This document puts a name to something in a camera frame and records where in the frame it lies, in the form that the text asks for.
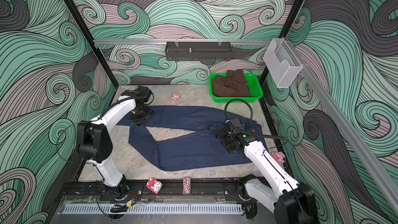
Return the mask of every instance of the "brown garment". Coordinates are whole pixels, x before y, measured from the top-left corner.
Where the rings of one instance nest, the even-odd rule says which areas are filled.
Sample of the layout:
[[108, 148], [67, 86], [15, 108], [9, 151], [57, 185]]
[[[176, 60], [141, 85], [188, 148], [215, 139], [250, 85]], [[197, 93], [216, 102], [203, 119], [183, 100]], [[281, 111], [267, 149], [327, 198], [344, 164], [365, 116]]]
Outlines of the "brown garment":
[[228, 70], [226, 77], [216, 75], [212, 80], [212, 90], [217, 97], [251, 97], [248, 82], [243, 70]]

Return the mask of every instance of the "green basket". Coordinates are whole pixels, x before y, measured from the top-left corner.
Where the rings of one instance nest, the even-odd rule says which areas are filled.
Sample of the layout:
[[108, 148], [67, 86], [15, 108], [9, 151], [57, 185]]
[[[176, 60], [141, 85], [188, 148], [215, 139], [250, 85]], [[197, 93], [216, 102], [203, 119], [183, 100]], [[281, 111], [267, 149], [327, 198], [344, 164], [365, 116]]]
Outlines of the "green basket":
[[260, 82], [258, 82], [257, 77], [252, 73], [244, 73], [246, 77], [246, 81], [248, 82], [248, 86], [250, 89], [251, 97], [217, 97], [213, 94], [212, 88], [212, 80], [216, 75], [221, 75], [222, 77], [226, 77], [226, 73], [212, 73], [209, 76], [209, 87], [210, 87], [210, 95], [213, 97], [214, 101], [217, 103], [227, 103], [232, 99], [242, 99], [247, 103], [255, 102], [256, 99], [260, 99], [263, 96], [263, 90], [261, 89]]

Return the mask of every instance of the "wall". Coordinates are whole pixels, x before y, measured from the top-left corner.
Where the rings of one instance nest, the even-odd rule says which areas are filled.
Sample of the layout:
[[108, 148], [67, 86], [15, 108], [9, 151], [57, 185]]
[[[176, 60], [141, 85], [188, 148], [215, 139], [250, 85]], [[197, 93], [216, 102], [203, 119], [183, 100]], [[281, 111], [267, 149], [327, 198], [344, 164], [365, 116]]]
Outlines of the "wall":
[[62, 0], [0, 0], [0, 222], [46, 220], [114, 91]]
[[[288, 38], [398, 182], [398, 0], [305, 0]], [[294, 177], [316, 192], [321, 223], [398, 223], [305, 78], [267, 77], [267, 103]]]
[[[278, 37], [294, 0], [74, 0], [94, 38]], [[120, 84], [207, 84], [211, 73], [260, 76], [267, 47], [236, 46], [229, 62], [169, 62], [165, 46], [104, 45]]]

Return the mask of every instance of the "blue pants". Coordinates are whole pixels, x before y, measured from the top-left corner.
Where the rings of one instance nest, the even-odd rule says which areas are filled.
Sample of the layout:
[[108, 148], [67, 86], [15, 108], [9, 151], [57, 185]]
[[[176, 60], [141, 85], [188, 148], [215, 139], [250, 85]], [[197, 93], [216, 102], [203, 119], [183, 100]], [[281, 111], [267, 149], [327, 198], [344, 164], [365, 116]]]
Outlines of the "blue pants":
[[[210, 107], [150, 106], [152, 116], [137, 126], [127, 114], [118, 125], [130, 126], [131, 144], [151, 164], [164, 171], [196, 169], [250, 163], [242, 152], [230, 154], [216, 135], [226, 126], [224, 111]], [[241, 123], [249, 123], [248, 118], [228, 113], [228, 117], [238, 117]], [[146, 127], [164, 127], [195, 131], [191, 134], [163, 141], [155, 141]], [[252, 121], [250, 130], [262, 134], [261, 126]], [[263, 138], [258, 139], [266, 144]]]

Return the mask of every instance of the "pink plush toy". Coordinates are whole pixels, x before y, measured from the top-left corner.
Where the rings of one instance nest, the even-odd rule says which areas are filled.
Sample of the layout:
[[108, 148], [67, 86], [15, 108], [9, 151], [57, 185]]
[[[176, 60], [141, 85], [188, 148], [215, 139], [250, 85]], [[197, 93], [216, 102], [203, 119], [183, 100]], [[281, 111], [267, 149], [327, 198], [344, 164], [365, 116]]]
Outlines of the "pink plush toy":
[[280, 163], [284, 163], [285, 162], [283, 159], [286, 157], [286, 155], [283, 154], [282, 152], [271, 152], [271, 155], [273, 156], [273, 158], [276, 161], [278, 161]]

